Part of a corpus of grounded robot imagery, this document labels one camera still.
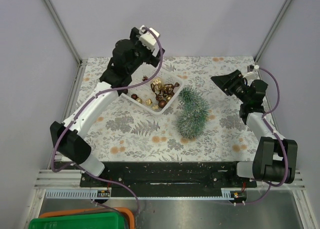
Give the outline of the white plastic basket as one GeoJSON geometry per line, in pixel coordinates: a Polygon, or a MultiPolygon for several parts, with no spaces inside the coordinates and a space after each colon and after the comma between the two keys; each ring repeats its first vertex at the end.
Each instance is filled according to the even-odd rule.
{"type": "Polygon", "coordinates": [[[162,64],[160,71],[156,74],[156,76],[146,84],[143,84],[138,87],[130,88],[128,93],[123,93],[121,97],[127,99],[129,102],[141,107],[145,111],[153,114],[153,115],[161,115],[168,109],[174,100],[178,98],[178,95],[182,88],[185,86],[184,80],[175,74],[175,69],[172,66],[167,66],[165,63],[162,64]],[[156,96],[161,95],[160,91],[153,92],[151,90],[151,83],[154,79],[161,78],[162,85],[164,84],[175,84],[178,82],[180,84],[179,87],[174,89],[174,95],[169,97],[169,101],[164,108],[159,108],[158,104],[159,101],[157,100],[156,96]],[[146,101],[151,99],[153,104],[147,105],[146,101]]]}

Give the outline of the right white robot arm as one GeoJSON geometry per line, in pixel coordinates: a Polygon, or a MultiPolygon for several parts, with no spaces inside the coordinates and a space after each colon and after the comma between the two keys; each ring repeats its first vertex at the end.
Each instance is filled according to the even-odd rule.
{"type": "Polygon", "coordinates": [[[213,83],[227,96],[236,96],[242,103],[239,117],[258,140],[253,161],[239,161],[228,173],[228,183],[239,187],[248,179],[265,181],[273,187],[290,184],[295,179],[298,144],[281,135],[268,121],[263,106],[268,84],[255,79],[248,84],[239,70],[212,76],[213,83]]]}

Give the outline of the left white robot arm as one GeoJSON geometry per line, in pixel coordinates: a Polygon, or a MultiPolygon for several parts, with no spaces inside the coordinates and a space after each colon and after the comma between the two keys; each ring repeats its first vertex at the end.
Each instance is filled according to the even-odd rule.
{"type": "Polygon", "coordinates": [[[84,138],[107,106],[136,87],[132,84],[132,75],[141,65],[148,64],[160,71],[165,50],[159,38],[160,33],[151,27],[132,28],[128,39],[116,42],[107,68],[90,96],[63,122],[55,121],[50,126],[53,152],[70,159],[88,173],[98,187],[107,184],[109,175],[84,138]]]}

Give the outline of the small green christmas tree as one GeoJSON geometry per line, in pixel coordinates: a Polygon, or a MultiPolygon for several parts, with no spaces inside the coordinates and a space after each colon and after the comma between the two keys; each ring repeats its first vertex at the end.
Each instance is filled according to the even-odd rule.
{"type": "Polygon", "coordinates": [[[176,128],[184,139],[202,135],[207,125],[210,105],[203,95],[192,86],[184,87],[179,95],[182,109],[177,116],[176,128]]]}

